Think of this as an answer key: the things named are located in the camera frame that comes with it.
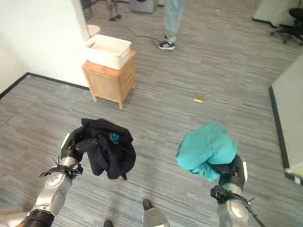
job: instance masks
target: white panel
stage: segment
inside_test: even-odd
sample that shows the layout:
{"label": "white panel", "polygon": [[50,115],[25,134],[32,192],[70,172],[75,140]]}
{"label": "white panel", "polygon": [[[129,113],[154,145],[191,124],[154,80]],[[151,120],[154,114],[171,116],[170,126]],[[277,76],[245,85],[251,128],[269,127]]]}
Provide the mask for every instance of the white panel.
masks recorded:
{"label": "white panel", "polygon": [[303,163],[291,170],[291,173],[303,178]]}
{"label": "white panel", "polygon": [[254,19],[271,22],[275,26],[292,25],[294,18],[288,13],[292,7],[298,7],[299,0],[260,0]]}
{"label": "white panel", "polygon": [[303,163],[303,118],[283,132],[290,168]]}
{"label": "white panel", "polygon": [[272,87],[284,132],[303,116],[303,54]]}
{"label": "white panel", "polygon": [[26,71],[8,41],[0,33],[0,93],[19,79]]}
{"label": "white panel", "polygon": [[81,66],[89,34],[72,1],[2,1],[0,27],[26,71],[87,86]]}

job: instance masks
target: black floor trim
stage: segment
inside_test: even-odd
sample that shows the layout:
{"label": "black floor trim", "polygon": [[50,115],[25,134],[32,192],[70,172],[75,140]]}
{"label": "black floor trim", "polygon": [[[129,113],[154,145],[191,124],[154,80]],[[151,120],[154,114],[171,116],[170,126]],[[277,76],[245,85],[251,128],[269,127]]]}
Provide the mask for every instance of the black floor trim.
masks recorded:
{"label": "black floor trim", "polygon": [[46,80],[50,80],[50,81],[53,81],[53,82],[56,82],[56,83],[65,84],[65,85],[68,85],[68,86],[71,86],[71,87],[76,87],[76,88],[80,88],[80,89],[89,91],[89,88],[88,88],[88,87],[85,87],[85,86],[81,86],[81,85],[78,85],[78,84],[72,84],[72,83],[69,83],[69,82],[62,81],[62,80],[53,79],[53,78],[50,78],[50,77],[45,77],[45,76],[41,76],[41,75],[38,75],[38,74],[34,74],[34,73],[27,72],[27,73],[25,73],[22,77],[20,77],[19,79],[17,79],[17,80],[16,80],[12,85],[10,85],[7,89],[5,89],[5,90],[0,94],[0,99],[2,99],[2,98],[11,90],[11,89],[13,89],[15,86],[17,86],[17,85],[18,85],[21,81],[23,81],[27,76],[39,77],[39,78],[43,78],[43,79],[46,79]]}
{"label": "black floor trim", "polygon": [[265,23],[265,24],[269,24],[272,28],[277,28],[278,26],[275,26],[273,25],[271,22],[269,21],[264,21],[264,20],[258,20],[258,19],[255,19],[255,18],[252,18],[253,21],[255,22],[260,22],[260,23]]}
{"label": "black floor trim", "polygon": [[[275,98],[275,94],[274,94],[272,86],[269,87],[268,92],[269,92],[269,97],[271,100],[271,105],[273,108],[274,118],[275,118],[275,122],[276,122],[276,132],[278,134],[278,139],[279,139],[279,146],[280,146],[281,158],[282,158],[282,163],[283,163],[283,169],[285,170],[286,168],[289,168],[289,162],[288,162],[288,157],[287,157],[287,152],[286,152],[285,141],[284,141],[284,137],[283,137],[282,126],[281,126],[281,122],[280,122],[279,112],[278,112],[278,108],[276,106],[276,98]],[[287,172],[285,172],[285,177],[294,181],[294,176]]]}
{"label": "black floor trim", "polygon": [[41,75],[30,73],[30,72],[28,72],[27,75],[43,78],[43,79],[50,80],[50,81],[53,81],[53,82],[57,82],[57,83],[60,83],[60,84],[65,84],[65,85],[68,85],[68,86],[72,86],[72,87],[76,87],[76,88],[80,88],[80,89],[89,91],[88,87],[81,86],[81,85],[78,85],[78,84],[72,84],[72,83],[69,83],[69,82],[65,82],[65,81],[58,80],[58,79],[53,79],[53,78],[50,78],[50,77],[41,76]]}
{"label": "black floor trim", "polygon": [[5,89],[1,94],[0,94],[0,99],[2,99],[11,89],[13,89],[15,86],[17,86],[18,83],[23,81],[27,77],[27,73],[24,74],[22,77],[17,79],[12,85],[10,85],[7,89]]}

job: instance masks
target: washing machine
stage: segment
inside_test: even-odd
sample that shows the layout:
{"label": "washing machine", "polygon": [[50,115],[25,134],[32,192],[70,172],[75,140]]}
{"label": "washing machine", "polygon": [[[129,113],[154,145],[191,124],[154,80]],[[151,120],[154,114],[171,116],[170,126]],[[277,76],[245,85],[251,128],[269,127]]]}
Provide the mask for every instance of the washing machine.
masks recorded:
{"label": "washing machine", "polygon": [[159,4],[159,0],[129,0],[131,11],[153,13]]}

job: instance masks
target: blue logo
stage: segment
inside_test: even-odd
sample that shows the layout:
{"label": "blue logo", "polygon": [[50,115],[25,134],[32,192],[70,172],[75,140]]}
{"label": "blue logo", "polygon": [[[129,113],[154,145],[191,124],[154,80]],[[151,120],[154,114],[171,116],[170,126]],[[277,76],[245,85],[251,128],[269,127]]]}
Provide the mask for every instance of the blue logo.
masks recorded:
{"label": "blue logo", "polygon": [[119,135],[117,133],[110,132],[109,139],[115,144],[119,144]]}

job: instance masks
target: white storage basket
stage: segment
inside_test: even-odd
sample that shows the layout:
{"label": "white storage basket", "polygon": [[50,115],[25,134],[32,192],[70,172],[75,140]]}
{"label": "white storage basket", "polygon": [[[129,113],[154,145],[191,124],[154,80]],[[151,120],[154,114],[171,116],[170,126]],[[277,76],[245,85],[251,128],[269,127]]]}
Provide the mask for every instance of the white storage basket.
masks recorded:
{"label": "white storage basket", "polygon": [[85,43],[86,58],[92,63],[116,70],[129,59],[130,41],[105,35],[95,35]]}

